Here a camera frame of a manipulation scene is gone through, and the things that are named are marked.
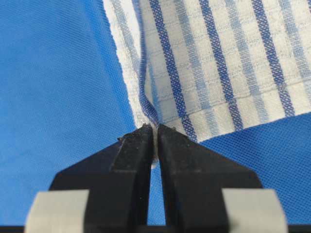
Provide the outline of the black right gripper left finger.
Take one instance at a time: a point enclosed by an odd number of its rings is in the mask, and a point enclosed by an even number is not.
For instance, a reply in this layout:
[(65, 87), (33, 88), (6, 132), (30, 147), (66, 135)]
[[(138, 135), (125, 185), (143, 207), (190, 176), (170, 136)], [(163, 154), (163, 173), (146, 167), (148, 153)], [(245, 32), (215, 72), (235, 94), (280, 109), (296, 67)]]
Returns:
[(150, 125), (59, 171), (38, 192), (27, 233), (131, 233), (146, 224), (153, 159)]

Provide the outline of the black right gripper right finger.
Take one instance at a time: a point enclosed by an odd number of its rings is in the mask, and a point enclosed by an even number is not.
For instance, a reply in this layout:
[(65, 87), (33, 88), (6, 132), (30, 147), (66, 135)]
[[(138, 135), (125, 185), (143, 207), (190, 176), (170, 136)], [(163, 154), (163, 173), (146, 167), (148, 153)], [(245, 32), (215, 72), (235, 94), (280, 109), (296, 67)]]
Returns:
[(257, 174), (167, 126), (158, 128), (166, 222), (182, 233), (286, 233), (276, 192)]

